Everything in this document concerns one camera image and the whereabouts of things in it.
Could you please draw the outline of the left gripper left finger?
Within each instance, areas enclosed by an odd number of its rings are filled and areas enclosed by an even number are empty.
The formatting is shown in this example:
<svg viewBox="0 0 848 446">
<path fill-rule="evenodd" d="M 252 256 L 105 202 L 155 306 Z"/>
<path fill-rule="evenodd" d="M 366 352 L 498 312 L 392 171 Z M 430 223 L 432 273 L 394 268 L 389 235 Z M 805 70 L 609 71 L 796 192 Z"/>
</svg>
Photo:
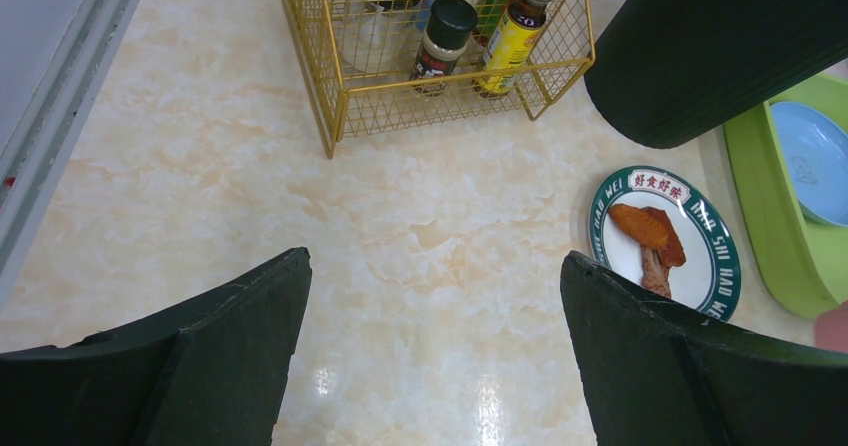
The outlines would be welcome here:
<svg viewBox="0 0 848 446">
<path fill-rule="evenodd" d="M 304 247 L 67 347 L 1 357 L 5 445 L 268 445 L 312 270 Z"/>
</svg>

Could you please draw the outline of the white plate green rim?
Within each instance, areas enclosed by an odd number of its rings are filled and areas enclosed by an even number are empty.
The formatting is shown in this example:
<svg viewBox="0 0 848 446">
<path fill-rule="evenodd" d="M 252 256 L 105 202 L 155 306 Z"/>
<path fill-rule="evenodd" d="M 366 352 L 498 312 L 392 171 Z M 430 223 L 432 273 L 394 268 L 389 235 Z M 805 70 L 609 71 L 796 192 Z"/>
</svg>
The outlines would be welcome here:
<svg viewBox="0 0 848 446">
<path fill-rule="evenodd" d="M 603 266 L 639 283 L 640 247 L 609 216 L 619 203 L 667 214 L 686 256 L 683 265 L 670 268 L 671 298 L 729 321 L 741 292 L 740 260 L 730 231 L 707 198 L 680 176 L 647 165 L 620 169 L 600 183 L 587 220 L 592 254 Z"/>
</svg>

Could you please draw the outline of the blue plastic plate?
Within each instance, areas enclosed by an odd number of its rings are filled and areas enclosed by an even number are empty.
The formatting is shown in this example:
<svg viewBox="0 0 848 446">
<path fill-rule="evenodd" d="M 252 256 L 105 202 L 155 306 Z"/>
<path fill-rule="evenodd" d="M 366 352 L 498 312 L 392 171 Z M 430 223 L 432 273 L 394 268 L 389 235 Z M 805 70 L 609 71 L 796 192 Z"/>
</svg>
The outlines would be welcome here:
<svg viewBox="0 0 848 446">
<path fill-rule="evenodd" d="M 804 216 L 847 225 L 847 133 L 818 110 L 781 101 L 770 106 L 790 183 Z"/>
</svg>

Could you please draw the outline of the black lid seasoning jar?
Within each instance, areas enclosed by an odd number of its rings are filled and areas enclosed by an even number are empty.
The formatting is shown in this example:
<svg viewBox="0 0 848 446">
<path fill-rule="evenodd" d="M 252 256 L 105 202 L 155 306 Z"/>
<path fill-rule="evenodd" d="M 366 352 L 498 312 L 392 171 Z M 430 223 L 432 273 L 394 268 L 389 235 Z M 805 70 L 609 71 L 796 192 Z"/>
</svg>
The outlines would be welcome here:
<svg viewBox="0 0 848 446">
<path fill-rule="evenodd" d="M 396 67 L 421 0 L 347 0 L 342 58 L 357 72 L 378 74 Z"/>
</svg>

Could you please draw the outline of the small brown spice bottle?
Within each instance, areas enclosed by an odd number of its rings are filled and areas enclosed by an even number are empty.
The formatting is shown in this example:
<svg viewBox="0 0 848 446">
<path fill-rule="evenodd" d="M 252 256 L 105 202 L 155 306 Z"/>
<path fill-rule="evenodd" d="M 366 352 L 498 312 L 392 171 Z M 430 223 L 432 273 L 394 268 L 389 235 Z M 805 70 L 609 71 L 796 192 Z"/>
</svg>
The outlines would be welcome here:
<svg viewBox="0 0 848 446">
<path fill-rule="evenodd" d="M 444 78 L 453 74 L 477 22 L 475 8 L 465 0 L 435 0 L 432 3 L 409 80 L 441 79 L 441 82 L 418 84 L 414 86 L 417 93 L 428 97 L 443 93 L 447 86 Z"/>
</svg>

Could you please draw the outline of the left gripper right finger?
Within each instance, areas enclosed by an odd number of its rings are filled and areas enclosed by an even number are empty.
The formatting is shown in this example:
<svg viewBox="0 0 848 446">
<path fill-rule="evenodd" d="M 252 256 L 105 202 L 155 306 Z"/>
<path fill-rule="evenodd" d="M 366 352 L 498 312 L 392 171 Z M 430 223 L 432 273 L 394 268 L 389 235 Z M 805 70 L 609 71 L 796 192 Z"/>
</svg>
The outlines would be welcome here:
<svg viewBox="0 0 848 446">
<path fill-rule="evenodd" d="M 656 295 L 572 251 L 561 298 L 601 445 L 843 445 L 847 357 Z"/>
</svg>

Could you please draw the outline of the small yellow label bottle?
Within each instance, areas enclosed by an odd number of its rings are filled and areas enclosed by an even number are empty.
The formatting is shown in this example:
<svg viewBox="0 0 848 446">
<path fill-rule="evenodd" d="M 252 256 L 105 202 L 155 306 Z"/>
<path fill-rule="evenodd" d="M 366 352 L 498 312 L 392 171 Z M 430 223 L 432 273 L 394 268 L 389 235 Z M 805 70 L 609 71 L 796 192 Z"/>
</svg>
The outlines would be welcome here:
<svg viewBox="0 0 848 446">
<path fill-rule="evenodd" d="M 483 98 L 506 96 L 517 73 L 524 66 L 546 23 L 546 8 L 552 0 L 512 0 L 482 54 L 481 76 L 473 80 L 474 90 Z"/>
</svg>

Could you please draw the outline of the pink cup white inside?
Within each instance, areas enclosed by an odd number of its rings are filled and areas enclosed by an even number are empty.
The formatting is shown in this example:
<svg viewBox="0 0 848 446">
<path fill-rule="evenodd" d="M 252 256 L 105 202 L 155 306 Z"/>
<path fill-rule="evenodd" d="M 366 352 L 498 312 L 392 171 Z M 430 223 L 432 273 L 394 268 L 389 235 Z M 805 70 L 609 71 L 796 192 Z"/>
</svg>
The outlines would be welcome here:
<svg viewBox="0 0 848 446">
<path fill-rule="evenodd" d="M 814 346 L 829 351 L 848 352 L 847 302 L 821 314 L 814 324 Z"/>
</svg>

